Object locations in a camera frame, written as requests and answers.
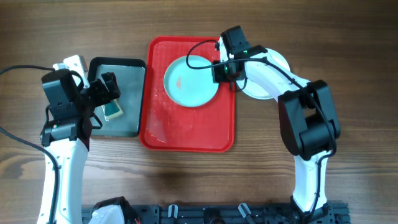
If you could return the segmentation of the green yellow sponge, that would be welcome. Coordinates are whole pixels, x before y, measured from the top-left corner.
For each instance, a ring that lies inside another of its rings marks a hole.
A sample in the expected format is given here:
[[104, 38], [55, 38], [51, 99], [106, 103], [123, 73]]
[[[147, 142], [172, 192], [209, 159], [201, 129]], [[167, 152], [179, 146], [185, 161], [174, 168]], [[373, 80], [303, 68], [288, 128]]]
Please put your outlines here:
[[121, 109], [117, 99], [112, 100], [110, 103], [103, 105], [102, 109], [106, 121], [115, 119], [124, 114], [124, 111]]

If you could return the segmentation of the white plate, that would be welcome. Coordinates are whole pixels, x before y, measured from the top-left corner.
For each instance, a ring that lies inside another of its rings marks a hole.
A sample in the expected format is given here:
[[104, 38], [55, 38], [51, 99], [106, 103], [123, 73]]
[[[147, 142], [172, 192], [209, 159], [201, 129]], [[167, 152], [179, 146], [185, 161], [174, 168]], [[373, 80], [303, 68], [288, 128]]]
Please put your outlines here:
[[[267, 48], [267, 51], [270, 53], [271, 57], [281, 66], [283, 66], [285, 69], [288, 71], [291, 71], [289, 63], [285, 59], [284, 56], [282, 56], [280, 53], [278, 53], [275, 50]], [[269, 94], [265, 89], [263, 89], [260, 85], [257, 83], [251, 81], [251, 80], [237, 80], [236, 81], [236, 89], [240, 89], [243, 91], [247, 96], [250, 96], [251, 98], [255, 98], [257, 100], [273, 100], [274, 97]]]

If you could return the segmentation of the light blue plate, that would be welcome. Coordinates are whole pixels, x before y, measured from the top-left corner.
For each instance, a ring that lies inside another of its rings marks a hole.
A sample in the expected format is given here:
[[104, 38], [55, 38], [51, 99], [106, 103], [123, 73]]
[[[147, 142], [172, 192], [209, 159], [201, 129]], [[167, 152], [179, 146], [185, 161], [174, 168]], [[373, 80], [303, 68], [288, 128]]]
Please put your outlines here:
[[164, 88], [168, 97], [176, 104], [195, 108], [212, 100], [219, 84], [213, 81], [210, 68], [192, 69], [186, 63], [186, 56], [183, 56], [167, 67]]

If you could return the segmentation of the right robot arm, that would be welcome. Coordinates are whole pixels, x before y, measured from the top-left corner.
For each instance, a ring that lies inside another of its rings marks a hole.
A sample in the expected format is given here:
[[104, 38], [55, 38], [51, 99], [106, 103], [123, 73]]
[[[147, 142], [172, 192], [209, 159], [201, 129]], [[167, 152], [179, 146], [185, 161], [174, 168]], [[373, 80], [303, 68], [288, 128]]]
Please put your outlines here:
[[230, 47], [218, 42], [216, 49], [220, 53], [220, 61], [213, 66], [217, 81], [250, 80], [278, 103], [281, 138], [295, 162], [290, 221], [314, 223], [328, 217], [326, 167], [341, 133], [328, 85], [298, 77], [260, 45]]

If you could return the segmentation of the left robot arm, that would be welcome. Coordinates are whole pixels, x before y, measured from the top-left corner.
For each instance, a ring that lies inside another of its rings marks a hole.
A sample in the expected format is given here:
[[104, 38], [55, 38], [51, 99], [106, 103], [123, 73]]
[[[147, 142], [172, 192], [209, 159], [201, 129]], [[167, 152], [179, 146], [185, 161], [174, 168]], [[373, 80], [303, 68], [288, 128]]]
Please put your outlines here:
[[120, 97], [115, 74], [102, 74], [89, 87], [76, 83], [79, 73], [56, 70], [42, 77], [49, 101], [40, 134], [45, 180], [38, 223], [81, 223], [83, 170], [95, 126], [94, 110]]

